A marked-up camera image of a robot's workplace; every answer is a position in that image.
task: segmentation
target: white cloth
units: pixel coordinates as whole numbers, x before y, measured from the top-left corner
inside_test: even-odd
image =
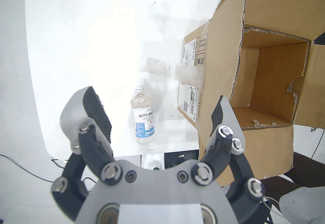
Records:
[[[283,216],[292,224],[325,223],[325,187],[301,187],[279,201]]]

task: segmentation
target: white tabletop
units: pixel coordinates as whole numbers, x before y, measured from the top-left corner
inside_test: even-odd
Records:
[[[177,111],[178,81],[137,71],[140,56],[180,64],[184,36],[204,24],[219,0],[25,0],[37,112],[47,151],[67,159],[59,126],[69,98],[93,86],[112,124],[116,157],[198,149],[197,131]],[[145,78],[155,139],[134,140],[130,100]]]

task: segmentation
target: black cable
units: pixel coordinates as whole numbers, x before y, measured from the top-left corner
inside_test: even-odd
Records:
[[[271,217],[271,212],[268,215],[268,219],[269,219],[269,224],[273,224],[273,219]]]
[[[60,167],[60,168],[64,169],[64,167],[62,167],[62,166],[58,165],[58,164],[55,162],[56,160],[58,160],[58,159],[51,159],[51,161],[52,161],[52,162],[54,162],[54,164],[55,164],[56,166],[58,166],[58,167]]]
[[[82,182],[85,182],[86,179],[90,179],[91,181],[93,181],[95,184],[97,183],[96,181],[94,181],[92,178],[90,177],[85,177],[84,180]]]
[[[10,158],[10,157],[8,157],[8,156],[6,156],[6,155],[2,155],[2,154],[0,154],[0,156],[5,157],[5,158],[7,158],[8,160],[12,161],[15,165],[17,165],[18,167],[20,167],[21,169],[23,169],[23,170],[24,170],[25,172],[27,172],[28,174],[31,174],[31,175],[33,175],[33,176],[35,176],[35,177],[37,177],[37,178],[39,178],[39,179],[42,179],[42,180],[44,180],[44,181],[47,181],[47,182],[51,182],[51,183],[53,183],[53,181],[51,181],[51,180],[43,179],[43,178],[39,177],[38,175],[35,175],[35,174],[31,173],[30,171],[26,170],[24,167],[22,167],[22,166],[20,166],[18,163],[16,163],[12,158]]]
[[[323,135],[324,135],[324,131],[325,131],[325,129],[323,130],[322,136],[320,137],[320,140],[319,140],[319,142],[318,142],[318,145],[316,146],[316,149],[315,149],[315,151],[314,151],[313,155],[311,156],[311,159],[313,159],[313,156],[315,155],[315,152],[316,152],[316,150],[318,149],[319,143],[320,143],[320,141],[321,141],[321,140],[322,140],[322,138],[323,138]]]

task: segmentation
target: barcode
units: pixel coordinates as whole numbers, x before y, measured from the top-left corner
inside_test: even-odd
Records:
[[[186,102],[184,101],[184,111],[187,112],[187,108],[188,108],[188,103],[186,103]]]
[[[191,91],[191,101],[195,101],[195,93],[193,91]]]
[[[194,114],[194,102],[191,102],[191,114]]]
[[[192,56],[192,60],[194,60],[195,42],[196,42],[196,40],[194,40],[194,46],[193,46],[193,56]]]

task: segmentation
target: cardboard box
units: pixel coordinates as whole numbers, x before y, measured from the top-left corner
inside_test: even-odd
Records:
[[[220,95],[230,100],[257,178],[291,168],[294,123],[325,127],[325,46],[312,42],[325,31],[324,1],[221,0],[211,20],[184,38],[188,51],[195,46],[187,64],[205,67],[203,88],[180,84],[178,102],[199,132],[201,153]],[[233,181],[229,167],[217,180]]]

